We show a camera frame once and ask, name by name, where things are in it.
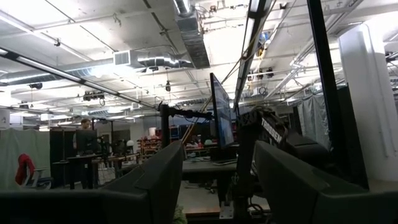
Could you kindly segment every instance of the table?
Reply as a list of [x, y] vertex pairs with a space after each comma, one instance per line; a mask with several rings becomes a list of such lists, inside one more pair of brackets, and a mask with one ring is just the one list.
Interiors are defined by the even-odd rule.
[[75, 189], [75, 166], [78, 164], [87, 164], [87, 187], [89, 189], [93, 188], [93, 159], [99, 157], [99, 155], [85, 155], [85, 156], [75, 156], [75, 157], [68, 157], [67, 160], [69, 161], [69, 188], [71, 190]]
[[182, 164], [182, 180], [192, 180], [196, 178], [207, 178], [217, 180], [218, 202], [226, 200], [228, 186], [232, 175], [236, 172], [236, 163], [224, 166], [217, 166], [213, 161], [184, 161]]
[[[134, 158], [138, 158], [139, 153], [135, 153], [135, 154], [131, 154], [131, 155], [126, 155], [126, 156], [109, 156], [108, 157], [108, 161], [113, 163], [113, 167], [114, 167], [114, 174], [115, 174], [115, 178], [119, 178], [120, 175], [120, 169], [122, 168], [122, 162], [123, 161], [131, 161]], [[104, 159], [93, 159], [92, 163], [97, 164], [100, 162], [105, 162]]]

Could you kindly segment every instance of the computer monitor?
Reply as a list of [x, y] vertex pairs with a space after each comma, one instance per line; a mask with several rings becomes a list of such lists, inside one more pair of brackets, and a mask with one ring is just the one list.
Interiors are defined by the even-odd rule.
[[93, 154], [100, 151], [96, 130], [76, 130], [77, 151]]
[[234, 143], [229, 96], [213, 73], [210, 74], [210, 82], [218, 145], [223, 149]]

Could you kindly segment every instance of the fluorescent light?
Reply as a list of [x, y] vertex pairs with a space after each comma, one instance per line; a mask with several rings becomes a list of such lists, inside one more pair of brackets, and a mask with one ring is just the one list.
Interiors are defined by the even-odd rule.
[[27, 63], [29, 65], [41, 68], [41, 69], [43, 69], [45, 71], [48, 71], [48, 72], [50, 72], [52, 74], [59, 75], [59, 76], [61, 76], [63, 78], [67, 78], [69, 80], [73, 80], [74, 82], [80, 82], [81, 81], [81, 78], [79, 78], [79, 77], [76, 77], [76, 76], [68, 74], [66, 72], [51, 68], [51, 67], [46, 66], [46, 65], [44, 65], [42, 63], [32, 61], [32, 60], [30, 60], [28, 58], [18, 57], [17, 60], [20, 61], [20, 62]]
[[113, 116], [113, 117], [110, 117], [109, 119], [120, 119], [120, 118], [125, 118], [126, 116], [125, 115], [121, 115], [121, 116]]
[[108, 110], [108, 113], [121, 113], [122, 109], [121, 108], [110, 108]]
[[254, 19], [248, 18], [248, 25], [246, 26], [246, 36], [244, 37], [243, 56], [248, 54], [247, 49], [251, 41], [251, 34], [253, 32]]
[[136, 91], [136, 89], [121, 90], [121, 91], [119, 91], [119, 92], [120, 92], [120, 93], [131, 93], [131, 92], [134, 92], [134, 91]]
[[50, 131], [48, 126], [40, 126], [39, 131]]
[[393, 37], [391, 37], [390, 39], [389, 39], [389, 41], [393, 41], [395, 38], [397, 38], [398, 37], [398, 33], [396, 34], [396, 35], [394, 35]]
[[71, 121], [66, 121], [66, 122], [60, 122], [58, 123], [58, 125], [66, 125], [66, 124], [72, 124]]
[[110, 93], [110, 94], [113, 94], [113, 95], [117, 94], [117, 92], [114, 91], [114, 90], [110, 90], [110, 89], [108, 89], [108, 88], [105, 88], [105, 87], [103, 87], [103, 86], [97, 85], [97, 84], [92, 83], [92, 82], [86, 82], [85, 84], [86, 84], [87, 86], [89, 86], [89, 87], [92, 87], [92, 88], [97, 89], [97, 90], [104, 91], [104, 92], [106, 92], [106, 93]]
[[37, 114], [27, 113], [26, 111], [12, 113], [12, 114], [10, 114], [10, 115], [11, 115], [11, 116], [23, 116], [23, 117], [33, 117], [33, 116], [37, 116]]
[[251, 12], [257, 12], [257, 9], [259, 7], [260, 0], [251, 0], [250, 4], [250, 11]]

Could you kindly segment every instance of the pipe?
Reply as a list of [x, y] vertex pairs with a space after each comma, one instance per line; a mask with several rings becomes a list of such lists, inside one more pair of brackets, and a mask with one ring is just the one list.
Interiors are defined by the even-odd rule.
[[[349, 11], [345, 11], [344, 13], [340, 14], [340, 15], [332, 15], [326, 22], [326, 31], [328, 33], [333, 32], [333, 29], [335, 29], [338, 24], [350, 13], [352, 12], [354, 9], [356, 9], [356, 7], [361, 4], [361, 2], [363, 2], [363, 0], [354, 0], [353, 3], [348, 2], [346, 8], [350, 9]], [[300, 62], [302, 62], [308, 54], [310, 54], [314, 49], [314, 41], [313, 38], [311, 37], [310, 41], [307, 42], [307, 44], [305, 45], [305, 47], [303, 48], [303, 50], [301, 50], [300, 53], [298, 53], [298, 55], [292, 60], [292, 62], [290, 63], [291, 65], [295, 65], [295, 64], [299, 64]], [[278, 91], [280, 91], [291, 79], [293, 79], [294, 76], [296, 76], [296, 74], [298, 74], [299, 72], [301, 72], [303, 70], [303, 67], [297, 67], [294, 68], [290, 71], [290, 73], [280, 82], [277, 84], [277, 86], [271, 91], [269, 92], [269, 94], [264, 98], [265, 100], [268, 99], [269, 97], [273, 96], [274, 94], [276, 94]]]
[[[165, 66], [170, 68], [193, 68], [192, 63], [186, 60], [182, 60], [181, 55], [172, 55], [169, 53], [153, 54], [152, 52], [137, 52], [132, 51], [130, 54], [131, 63], [134, 68], [146, 68], [146, 67], [156, 67]], [[57, 67], [59, 70], [71, 73], [76, 77], [90, 77], [94, 76], [99, 72], [109, 72], [109, 67], [113, 67], [113, 58], [91, 61], [85, 63], [78, 63], [73, 65], [65, 65]], [[0, 83], [5, 83], [6, 85], [22, 85], [31, 83], [42, 83], [55, 80], [62, 80], [62, 77], [52, 75], [49, 73], [44, 73], [38, 70], [30, 70], [26, 72], [15, 72], [7, 73], [0, 77]]]
[[[56, 68], [71, 73], [76, 77], [88, 77], [92, 76], [91, 73], [93, 72], [93, 69], [112, 64], [113, 64], [113, 58], [108, 58], [108, 59], [91, 61], [91, 62], [64, 65]], [[44, 73], [40, 70], [13, 72], [0, 76], [0, 82], [5, 83], [8, 86], [49, 82], [49, 81], [62, 80], [62, 79], [63, 79], [62, 77], [52, 75], [49, 73]]]
[[174, 5], [177, 15], [182, 18], [189, 17], [194, 12], [190, 0], [174, 0]]

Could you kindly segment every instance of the curtain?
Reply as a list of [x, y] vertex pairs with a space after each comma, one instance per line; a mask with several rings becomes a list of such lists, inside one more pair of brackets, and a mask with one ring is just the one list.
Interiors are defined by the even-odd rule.
[[0, 132], [0, 190], [17, 190], [15, 182], [18, 157], [27, 154], [35, 167], [48, 168], [42, 177], [50, 177], [50, 135], [49, 132], [33, 129], [18, 131], [6, 129]]
[[328, 118], [323, 95], [311, 96], [298, 105], [303, 136], [330, 149]]

